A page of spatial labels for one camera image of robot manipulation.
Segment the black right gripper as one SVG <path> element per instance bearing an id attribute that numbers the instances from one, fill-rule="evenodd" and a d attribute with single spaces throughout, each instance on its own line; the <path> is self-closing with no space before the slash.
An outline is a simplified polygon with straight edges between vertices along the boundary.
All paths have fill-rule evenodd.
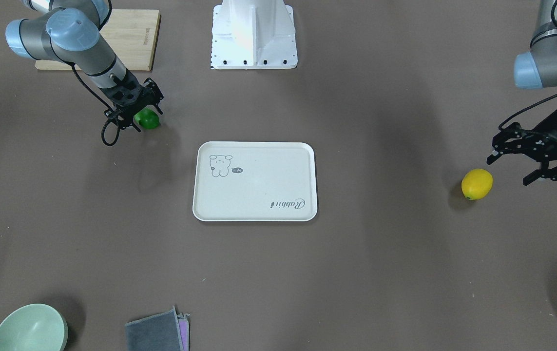
<path id="1" fill-rule="evenodd" d="M 142 129 L 135 123 L 134 116 L 148 106 L 152 106 L 161 114 L 159 104 L 163 100 L 162 91 L 152 78 L 147 78 L 144 84 L 131 80 L 125 80 L 123 83 L 129 83 L 134 89 L 115 86 L 104 90 L 106 96 L 114 104 L 113 111 L 104 113 L 107 118 L 104 126 L 114 124 L 120 128 L 133 127 L 138 133 L 141 133 Z"/>

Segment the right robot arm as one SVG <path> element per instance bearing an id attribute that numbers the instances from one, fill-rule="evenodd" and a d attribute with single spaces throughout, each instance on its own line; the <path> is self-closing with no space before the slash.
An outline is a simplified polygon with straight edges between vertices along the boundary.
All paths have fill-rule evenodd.
<path id="1" fill-rule="evenodd" d="M 105 95 L 107 124 L 136 128 L 135 115 L 158 107 L 163 94 L 147 78 L 144 83 L 127 69 L 100 31 L 111 16 L 109 0 L 25 0 L 40 13 L 35 19 L 10 22 L 5 38 L 13 53 L 34 60 L 53 60 L 79 67 Z"/>

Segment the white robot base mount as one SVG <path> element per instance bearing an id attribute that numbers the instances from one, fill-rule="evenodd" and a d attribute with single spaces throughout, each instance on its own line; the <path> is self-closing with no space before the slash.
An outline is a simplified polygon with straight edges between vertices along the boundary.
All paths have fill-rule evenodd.
<path id="1" fill-rule="evenodd" d="M 224 0 L 212 11 L 210 67 L 278 70 L 298 66 L 294 11 L 282 0 Z"/>

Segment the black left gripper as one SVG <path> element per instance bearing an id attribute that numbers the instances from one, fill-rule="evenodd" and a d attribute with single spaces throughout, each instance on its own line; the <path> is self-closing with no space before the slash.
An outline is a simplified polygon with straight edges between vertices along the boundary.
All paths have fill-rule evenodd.
<path id="1" fill-rule="evenodd" d="M 513 122 L 493 137 L 492 146 L 487 165 L 505 154 L 523 154 L 540 164 L 523 178 L 524 186 L 544 178 L 557 181 L 557 109 L 531 130 Z"/>

